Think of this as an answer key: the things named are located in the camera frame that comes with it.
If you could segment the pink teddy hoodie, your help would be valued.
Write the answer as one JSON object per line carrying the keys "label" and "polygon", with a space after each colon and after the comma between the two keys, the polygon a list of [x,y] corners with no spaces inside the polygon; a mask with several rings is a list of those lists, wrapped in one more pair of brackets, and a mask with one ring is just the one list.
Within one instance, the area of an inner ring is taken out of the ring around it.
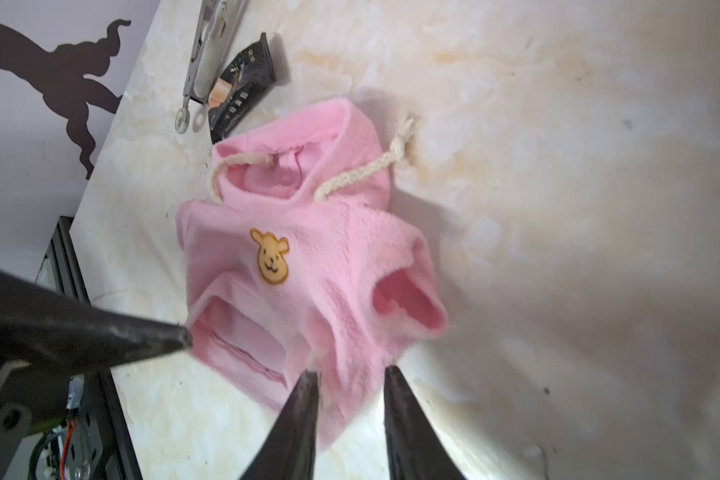
{"label": "pink teddy hoodie", "polygon": [[192,355],[273,410],[316,372],[320,448],[448,322],[425,237],[389,210],[413,132],[383,146],[352,102],[311,105],[216,143],[210,200],[176,215]]}

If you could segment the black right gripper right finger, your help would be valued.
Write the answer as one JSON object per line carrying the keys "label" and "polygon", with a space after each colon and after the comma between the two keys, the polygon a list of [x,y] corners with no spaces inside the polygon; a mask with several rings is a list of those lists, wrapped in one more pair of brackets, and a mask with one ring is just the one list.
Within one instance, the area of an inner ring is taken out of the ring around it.
{"label": "black right gripper right finger", "polygon": [[390,478],[464,480],[395,365],[385,369],[383,393]]}

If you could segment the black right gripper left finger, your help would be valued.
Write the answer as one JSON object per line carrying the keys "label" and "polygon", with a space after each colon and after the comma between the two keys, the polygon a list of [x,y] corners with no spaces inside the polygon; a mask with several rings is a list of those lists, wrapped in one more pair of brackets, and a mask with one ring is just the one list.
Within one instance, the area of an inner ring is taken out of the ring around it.
{"label": "black right gripper left finger", "polygon": [[316,458],[319,380],[305,370],[241,480],[311,480]]}

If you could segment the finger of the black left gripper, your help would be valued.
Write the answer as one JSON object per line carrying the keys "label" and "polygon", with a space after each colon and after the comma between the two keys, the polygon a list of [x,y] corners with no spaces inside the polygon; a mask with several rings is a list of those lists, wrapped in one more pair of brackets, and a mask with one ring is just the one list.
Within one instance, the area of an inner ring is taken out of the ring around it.
{"label": "finger of the black left gripper", "polygon": [[0,369],[21,361],[74,375],[191,346],[183,326],[101,310],[0,271]]}

